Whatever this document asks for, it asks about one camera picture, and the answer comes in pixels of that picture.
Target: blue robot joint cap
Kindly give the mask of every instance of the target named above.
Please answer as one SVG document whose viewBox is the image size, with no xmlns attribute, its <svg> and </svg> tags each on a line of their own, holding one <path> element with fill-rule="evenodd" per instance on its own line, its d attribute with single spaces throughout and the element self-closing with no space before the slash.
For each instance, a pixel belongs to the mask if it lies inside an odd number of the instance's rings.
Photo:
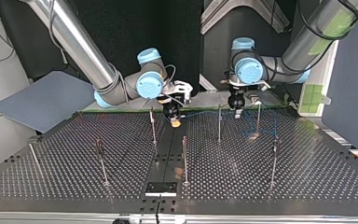
<svg viewBox="0 0 358 224">
<path fill-rule="evenodd" d="M 253 84 L 261 80 L 263 73 L 263 65 L 254 58 L 242 58 L 235 64 L 235 74 L 245 84 Z"/>
<path fill-rule="evenodd" d="M 232 41 L 231 49 L 252 49 L 255 47 L 255 41 L 248 37 L 236 38 Z"/>
<path fill-rule="evenodd" d="M 156 99 L 164 87 L 161 74 L 154 71 L 145 72 L 136 82 L 136 90 L 145 99 Z"/>
<path fill-rule="evenodd" d="M 151 48 L 151 49 L 145 49 L 142 52 L 138 54 L 138 63 L 148 63 L 156 59 L 160 59 L 161 55 L 159 55 L 159 52 L 157 49 Z"/>
</svg>

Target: gray panel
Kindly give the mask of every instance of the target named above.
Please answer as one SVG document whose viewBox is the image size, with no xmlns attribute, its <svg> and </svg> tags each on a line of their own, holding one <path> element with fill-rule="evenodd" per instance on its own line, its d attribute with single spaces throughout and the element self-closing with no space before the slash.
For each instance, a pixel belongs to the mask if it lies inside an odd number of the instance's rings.
<svg viewBox="0 0 358 224">
<path fill-rule="evenodd" d="M 94 101 L 89 83 L 52 72 L 25 90 L 0 101 L 0 113 L 46 133 Z"/>
<path fill-rule="evenodd" d="M 358 24 L 338 46 L 323 123 L 358 147 Z"/>
</svg>

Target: black cable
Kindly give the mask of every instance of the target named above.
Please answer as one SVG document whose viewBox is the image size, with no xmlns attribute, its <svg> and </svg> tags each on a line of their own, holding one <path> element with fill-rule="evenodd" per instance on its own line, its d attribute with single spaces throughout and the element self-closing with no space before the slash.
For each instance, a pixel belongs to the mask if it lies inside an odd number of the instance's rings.
<svg viewBox="0 0 358 224">
<path fill-rule="evenodd" d="M 356 22 L 358 22 L 358 10 L 356 7 L 354 7 L 350 2 L 348 2 L 347 0 L 338 0 L 338 2 L 340 4 L 342 4 L 342 6 L 344 6 L 346 9 L 348 9 L 349 11 L 351 11 L 353 13 L 353 15 L 355 16 L 355 19 L 353 20 L 351 26 L 353 26 Z M 313 27 L 307 22 L 307 19 L 305 19 L 304 14 L 302 13 L 302 9 L 301 9 L 301 3 L 300 0 L 297 0 L 297 9 L 298 9 L 298 14 L 300 14 L 300 18 L 303 21 L 304 25 L 315 35 L 319 36 L 322 39 L 325 40 L 340 40 L 345 38 L 349 33 L 350 30 L 345 33 L 344 35 L 341 36 L 328 36 L 328 35 L 324 35 L 322 32 L 318 32 L 316 30 L 313 29 Z"/>
<path fill-rule="evenodd" d="M 351 26 L 353 26 L 356 22 L 358 22 L 358 10 L 356 7 L 354 7 L 350 2 L 348 2 L 347 0 L 337 0 L 339 3 L 341 3 L 344 7 L 346 7 L 349 11 L 351 11 L 354 15 L 355 15 L 355 19 L 353 20 Z M 271 26 L 273 24 L 273 13 L 274 13 L 274 8 L 275 8 L 275 3 L 276 1 L 274 1 L 274 6 L 272 7 L 272 15 L 271 15 Z M 318 33 L 316 32 L 315 30 L 313 30 L 313 28 L 310 26 L 310 24 L 307 22 L 307 20 L 305 19 L 304 17 L 304 14 L 302 13 L 302 10 L 301 10 L 301 4 L 300 4 L 300 0 L 297 0 L 297 8 L 298 8 L 298 13 L 300 14 L 300 17 L 301 17 L 301 20 L 304 22 L 304 25 L 311 31 L 313 32 L 315 35 L 319 36 L 320 38 L 323 38 L 323 39 L 326 39 L 326 40 L 332 40 L 332 42 L 329 43 L 329 45 L 326 47 L 326 49 L 324 50 L 323 54 L 319 57 L 319 59 L 312 65 L 310 65 L 308 68 L 306 69 L 303 69 L 303 70 L 296 70 L 296 69 L 293 69 L 291 67 L 289 67 L 285 62 L 284 60 L 282 59 L 282 64 L 283 66 L 285 66 L 287 69 L 289 69 L 290 71 L 292 71 L 293 73 L 284 73 L 284 72 L 280 72 L 278 71 L 278 61 L 276 59 L 276 57 L 273 57 L 274 58 L 274 62 L 275 62 L 275 68 L 270 68 L 263 60 L 262 57 L 260 57 L 260 55 L 258 55 L 254 50 L 253 50 L 253 53 L 255 55 L 255 57 L 257 58 L 257 60 L 259 60 L 263 66 L 273 72 L 273 75 L 272 75 L 272 78 L 269 79 L 269 76 L 268 76 L 268 80 L 269 81 L 272 81 L 276 74 L 280 74 L 280 75 L 284 75 L 284 76 L 297 76 L 297 75 L 301 75 L 305 72 L 308 72 L 310 69 L 312 69 L 313 67 L 315 67 L 321 60 L 322 58 L 324 57 L 324 55 L 327 53 L 327 51 L 330 49 L 330 47 L 332 46 L 333 42 L 335 40 L 339 40 L 339 39 L 342 39 L 344 38 L 345 36 L 348 35 L 348 33 L 350 31 L 348 31 L 345 35 L 342 35 L 342 36 L 338 36 L 338 37 L 332 37 L 332 36 L 327 36 L 327 35 L 323 35 L 321 33 Z"/>
<path fill-rule="evenodd" d="M 7 55 L 5 58 L 0 59 L 0 62 L 5 61 L 5 60 L 9 59 L 9 58 L 10 58 L 13 54 L 14 54 L 14 49 L 12 49 L 12 50 L 11 50 L 11 52 L 10 52 L 10 54 L 9 54 L 9 55 Z"/>
<path fill-rule="evenodd" d="M 293 104 L 295 104 L 295 106 L 298 108 L 298 103 L 296 102 L 296 100 L 295 100 L 295 98 L 292 96 L 292 94 L 290 94 L 289 90 L 287 90 L 286 85 L 285 85 L 284 82 L 282 83 L 282 86 L 283 86 L 284 91 L 286 92 L 286 94 L 289 96 L 289 98 L 292 99 L 291 101 L 293 102 Z"/>
</svg>

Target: robot end effector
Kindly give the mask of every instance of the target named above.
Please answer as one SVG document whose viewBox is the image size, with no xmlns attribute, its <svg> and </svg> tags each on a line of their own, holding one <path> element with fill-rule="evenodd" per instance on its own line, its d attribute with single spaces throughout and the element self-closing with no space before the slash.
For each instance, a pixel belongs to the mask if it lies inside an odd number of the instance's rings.
<svg viewBox="0 0 358 224">
<path fill-rule="evenodd" d="M 123 94 L 128 94 L 131 99 L 139 96 L 149 100 L 157 99 L 163 106 L 164 115 L 170 120 L 172 126 L 179 127 L 181 124 L 180 107 L 190 104 L 190 94 L 193 88 L 186 82 L 172 81 L 175 68 L 173 66 L 173 73 L 169 77 L 157 49 L 145 49 L 138 54 L 137 58 L 141 71 L 124 78 L 122 85 L 116 84 L 108 91 L 95 91 L 94 97 L 97 104 L 103 108 L 122 104 L 125 102 Z"/>
<path fill-rule="evenodd" d="M 301 14 L 300 1 L 297 7 Z M 301 19 L 304 27 L 280 58 L 258 55 L 251 38 L 233 41 L 230 58 L 233 73 L 227 74 L 227 80 L 231 92 L 228 104 L 236 110 L 236 118 L 245 105 L 243 96 L 248 86 L 261 85 L 265 91 L 269 88 L 266 81 L 305 82 L 333 42 L 345 38 L 358 22 L 358 0 L 323 0 L 309 21 L 302 14 Z"/>
</svg>

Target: metal frame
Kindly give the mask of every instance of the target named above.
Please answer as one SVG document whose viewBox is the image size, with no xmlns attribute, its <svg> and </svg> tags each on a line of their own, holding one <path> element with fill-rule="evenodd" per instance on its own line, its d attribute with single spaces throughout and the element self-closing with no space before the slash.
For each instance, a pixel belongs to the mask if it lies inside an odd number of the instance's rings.
<svg viewBox="0 0 358 224">
<path fill-rule="evenodd" d="M 84 223 L 92 221 L 95 223 L 112 223 L 115 219 L 129 220 L 131 223 L 155 223 L 155 215 L 119 215 L 119 214 L 65 214 L 65 213 L 0 213 L 0 221 L 9 220 Z M 326 217 L 326 216 L 181 216 L 160 215 L 158 220 L 162 223 L 358 223 L 358 217 Z"/>
<path fill-rule="evenodd" d="M 201 16 L 201 33 L 205 35 L 229 11 L 236 7 L 251 7 L 270 23 L 273 4 L 272 0 L 213 0 Z M 278 4 L 275 6 L 273 16 L 272 27 L 277 33 L 283 32 L 284 28 L 289 25 L 289 20 L 284 16 Z"/>
</svg>

